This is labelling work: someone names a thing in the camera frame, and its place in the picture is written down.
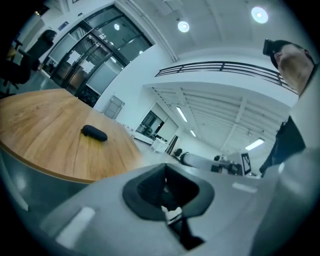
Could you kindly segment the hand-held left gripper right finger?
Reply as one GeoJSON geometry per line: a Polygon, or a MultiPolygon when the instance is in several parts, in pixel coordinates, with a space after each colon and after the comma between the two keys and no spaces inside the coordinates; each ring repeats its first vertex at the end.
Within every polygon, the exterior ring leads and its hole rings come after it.
{"type": "Polygon", "coordinates": [[[307,148],[251,186],[216,194],[222,206],[190,218],[191,236],[165,256],[312,256],[320,225],[320,148],[307,148]]]}

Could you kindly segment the black office chair with coat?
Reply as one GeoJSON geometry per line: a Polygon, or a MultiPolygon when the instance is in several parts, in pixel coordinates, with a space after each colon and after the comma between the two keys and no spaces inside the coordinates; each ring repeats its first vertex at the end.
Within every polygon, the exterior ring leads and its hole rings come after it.
{"type": "Polygon", "coordinates": [[[25,84],[30,79],[31,72],[38,69],[39,58],[53,46],[56,35],[57,32],[47,29],[28,51],[19,49],[18,52],[22,54],[20,64],[10,60],[0,61],[0,78],[3,79],[3,86],[11,83],[18,89],[19,84],[25,84]]]}

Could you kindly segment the black balcony railing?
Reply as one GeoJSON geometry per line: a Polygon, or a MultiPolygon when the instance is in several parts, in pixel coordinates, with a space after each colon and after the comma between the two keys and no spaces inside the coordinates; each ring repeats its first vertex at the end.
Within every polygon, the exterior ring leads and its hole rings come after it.
{"type": "Polygon", "coordinates": [[[259,78],[278,85],[294,94],[297,92],[292,89],[283,79],[279,72],[272,69],[235,61],[202,61],[192,62],[180,65],[175,65],[167,68],[160,69],[155,75],[156,77],[179,74],[179,73],[190,73],[190,72],[225,72],[234,73],[240,75],[246,75],[250,77],[259,78]]]}

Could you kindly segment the white cabinet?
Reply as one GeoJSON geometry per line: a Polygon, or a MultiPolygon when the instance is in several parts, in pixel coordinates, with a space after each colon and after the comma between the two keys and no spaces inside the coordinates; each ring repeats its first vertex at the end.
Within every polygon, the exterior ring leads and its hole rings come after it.
{"type": "Polygon", "coordinates": [[[159,154],[163,154],[168,149],[168,147],[169,147],[169,145],[164,140],[156,138],[153,141],[150,149],[153,152],[156,152],[156,153],[159,153],[159,154]]]}

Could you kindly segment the person's black shirt torso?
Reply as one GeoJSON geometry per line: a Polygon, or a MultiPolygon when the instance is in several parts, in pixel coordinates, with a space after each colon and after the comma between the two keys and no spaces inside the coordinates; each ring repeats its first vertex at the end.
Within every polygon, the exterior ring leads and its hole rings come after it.
{"type": "Polygon", "coordinates": [[[281,123],[275,136],[274,145],[265,162],[259,168],[261,177],[265,176],[269,167],[281,164],[290,156],[303,151],[305,148],[306,145],[297,126],[289,116],[287,121],[281,123]]]}

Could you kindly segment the grey metal door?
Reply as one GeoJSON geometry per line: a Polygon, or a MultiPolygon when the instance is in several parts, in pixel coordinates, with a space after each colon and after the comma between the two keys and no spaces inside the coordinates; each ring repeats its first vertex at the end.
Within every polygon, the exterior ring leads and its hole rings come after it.
{"type": "Polygon", "coordinates": [[[122,110],[122,108],[124,107],[124,105],[125,103],[122,100],[120,100],[118,97],[113,95],[108,100],[108,102],[102,109],[101,113],[109,117],[110,119],[115,120],[119,115],[120,111],[122,110]]]}

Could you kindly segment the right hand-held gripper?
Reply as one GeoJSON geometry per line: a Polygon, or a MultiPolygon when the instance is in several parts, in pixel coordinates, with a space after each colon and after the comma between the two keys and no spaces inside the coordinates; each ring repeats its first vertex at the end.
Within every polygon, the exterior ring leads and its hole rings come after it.
{"type": "Polygon", "coordinates": [[[192,153],[184,153],[180,156],[180,163],[196,169],[214,173],[234,176],[246,176],[251,173],[252,167],[248,153],[236,152],[231,155],[217,155],[212,160],[192,153]]]}

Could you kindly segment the glass double door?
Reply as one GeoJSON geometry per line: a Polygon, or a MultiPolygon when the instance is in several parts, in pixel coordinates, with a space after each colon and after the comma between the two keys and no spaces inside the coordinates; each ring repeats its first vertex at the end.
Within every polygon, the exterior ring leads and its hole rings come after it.
{"type": "Polygon", "coordinates": [[[114,78],[152,43],[114,5],[71,29],[45,59],[50,78],[93,107],[114,78]]]}

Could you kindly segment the long tube ceiling light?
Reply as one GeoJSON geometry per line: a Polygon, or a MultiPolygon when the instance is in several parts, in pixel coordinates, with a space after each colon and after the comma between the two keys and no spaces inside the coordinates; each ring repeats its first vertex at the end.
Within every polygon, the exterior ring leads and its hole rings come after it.
{"type": "Polygon", "coordinates": [[[176,107],[176,109],[177,109],[178,113],[180,114],[180,116],[182,117],[182,119],[187,123],[188,120],[187,120],[186,116],[184,115],[182,109],[178,106],[176,107]]]}
{"type": "Polygon", "coordinates": [[[246,146],[245,149],[246,149],[247,151],[251,151],[251,150],[259,147],[260,145],[262,145],[264,142],[265,142],[264,139],[258,138],[258,139],[256,139],[254,142],[252,142],[251,144],[249,144],[248,146],[246,146]]]}

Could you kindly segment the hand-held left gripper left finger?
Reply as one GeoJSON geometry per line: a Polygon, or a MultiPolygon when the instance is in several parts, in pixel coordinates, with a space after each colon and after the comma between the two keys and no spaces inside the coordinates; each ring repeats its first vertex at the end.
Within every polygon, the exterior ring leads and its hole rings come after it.
{"type": "Polygon", "coordinates": [[[52,210],[40,228],[85,256],[181,256],[186,250],[164,221],[144,220],[123,200],[124,185],[146,166],[96,181],[52,210]]]}

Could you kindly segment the black zippered case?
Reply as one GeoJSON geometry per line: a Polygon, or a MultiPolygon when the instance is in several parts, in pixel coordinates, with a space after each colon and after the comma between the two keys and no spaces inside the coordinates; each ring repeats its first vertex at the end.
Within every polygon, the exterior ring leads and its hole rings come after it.
{"type": "Polygon", "coordinates": [[[82,127],[82,129],[80,131],[84,136],[93,138],[97,141],[100,141],[100,142],[107,142],[108,141],[107,134],[92,125],[86,124],[82,127]]]}

